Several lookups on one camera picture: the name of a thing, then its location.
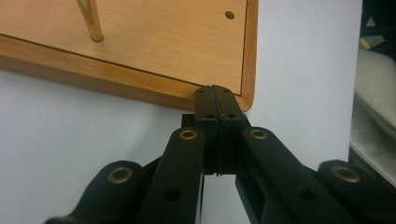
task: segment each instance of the black linkage arm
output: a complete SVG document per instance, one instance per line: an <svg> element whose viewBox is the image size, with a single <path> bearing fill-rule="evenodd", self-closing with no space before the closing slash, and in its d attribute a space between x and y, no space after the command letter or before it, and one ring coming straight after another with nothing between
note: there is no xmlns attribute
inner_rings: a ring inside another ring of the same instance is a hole
<svg viewBox="0 0 396 224"><path fill-rule="evenodd" d="M163 156L103 168L76 209L48 224L200 223L205 175L236 175L251 223L396 223L396 196L358 167L304 167L268 130L250 127L233 93L202 87Z"/></svg>

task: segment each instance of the small hole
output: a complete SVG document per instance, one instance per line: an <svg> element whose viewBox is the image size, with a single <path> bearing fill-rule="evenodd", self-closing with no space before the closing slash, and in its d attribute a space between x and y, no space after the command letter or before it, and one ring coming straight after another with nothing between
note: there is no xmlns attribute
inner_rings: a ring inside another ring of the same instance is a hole
<svg viewBox="0 0 396 224"><path fill-rule="evenodd" d="M191 138L191 137L194 136L194 134L191 133L191 132L185 132L185 133L183 133L183 136L186 137L186 138Z"/></svg>
<svg viewBox="0 0 396 224"><path fill-rule="evenodd" d="M169 203L173 203L180 198L180 191L178 189L167 189L163 193L163 199Z"/></svg>
<svg viewBox="0 0 396 224"><path fill-rule="evenodd" d="M361 181L361 177L358 173L343 165L334 165L332 167L332 173L338 178L349 183L358 183Z"/></svg>
<svg viewBox="0 0 396 224"><path fill-rule="evenodd" d="M112 184L122 184L128 181L133 175L130 168L126 166L119 166L114 168L108 175L107 180Z"/></svg>
<svg viewBox="0 0 396 224"><path fill-rule="evenodd" d="M256 137L264 137L265 133L263 133L263 132L253 132L253 135L256 136Z"/></svg>
<svg viewBox="0 0 396 224"><path fill-rule="evenodd" d="M298 192L298 196L300 196L300 198L303 199L304 201L309 201L309 202L313 202L314 200L317 199L315 193L310 189L300 190Z"/></svg>
<svg viewBox="0 0 396 224"><path fill-rule="evenodd" d="M127 175L128 173L126 172L126 170L118 170L115 173L113 173L113 177L116 179L124 178Z"/></svg>
<svg viewBox="0 0 396 224"><path fill-rule="evenodd" d="M268 136L267 133L265 133L261 130L252 130L252 131L250 131L249 134L250 134L250 136L257 138L257 139L265 139Z"/></svg>
<svg viewBox="0 0 396 224"><path fill-rule="evenodd" d="M227 17L227 19L229 20L233 20L233 18L235 18L235 15L231 11L226 11L225 17Z"/></svg>
<svg viewBox="0 0 396 224"><path fill-rule="evenodd" d="M183 139L194 139L198 134L195 131L185 130L182 131L179 136Z"/></svg>

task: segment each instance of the wooden panel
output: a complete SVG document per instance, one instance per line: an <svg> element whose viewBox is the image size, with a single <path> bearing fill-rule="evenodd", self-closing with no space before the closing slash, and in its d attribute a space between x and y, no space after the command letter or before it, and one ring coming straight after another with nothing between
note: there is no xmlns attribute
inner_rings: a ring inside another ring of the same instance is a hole
<svg viewBox="0 0 396 224"><path fill-rule="evenodd" d="M90 40L74 1L1 2L0 68L189 110L193 91L215 84L251 107L257 1L97 5L101 43Z"/></svg>

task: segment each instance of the brass rod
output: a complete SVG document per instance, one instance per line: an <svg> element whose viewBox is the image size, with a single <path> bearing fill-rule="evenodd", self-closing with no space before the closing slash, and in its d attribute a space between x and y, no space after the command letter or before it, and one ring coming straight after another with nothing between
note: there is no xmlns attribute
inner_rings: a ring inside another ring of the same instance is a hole
<svg viewBox="0 0 396 224"><path fill-rule="evenodd" d="M95 42L101 42L104 39L100 27L98 8L96 0L77 0L79 10L90 32L91 39Z"/></svg>

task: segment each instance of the brass grommet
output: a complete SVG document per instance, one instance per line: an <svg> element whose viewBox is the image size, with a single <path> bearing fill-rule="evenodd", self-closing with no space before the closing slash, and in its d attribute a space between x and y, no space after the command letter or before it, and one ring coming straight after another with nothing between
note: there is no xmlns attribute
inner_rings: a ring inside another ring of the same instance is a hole
<svg viewBox="0 0 396 224"><path fill-rule="evenodd" d="M192 131L192 130L184 130L184 131L180 132L179 136L182 139L190 140L190 139L196 138L198 136L198 133L196 133L195 131Z"/></svg>
<svg viewBox="0 0 396 224"><path fill-rule="evenodd" d="M108 175L107 180L112 184L122 184L128 181L133 172L129 167L119 166L114 168Z"/></svg>
<svg viewBox="0 0 396 224"><path fill-rule="evenodd" d="M268 134L263 132L262 130L257 130L254 129L252 131L250 131L250 136L257 138L257 139L265 139L266 137L268 137Z"/></svg>
<svg viewBox="0 0 396 224"><path fill-rule="evenodd" d="M349 183L358 183L361 181L361 177L358 173L343 165L334 165L332 167L332 173L338 178Z"/></svg>

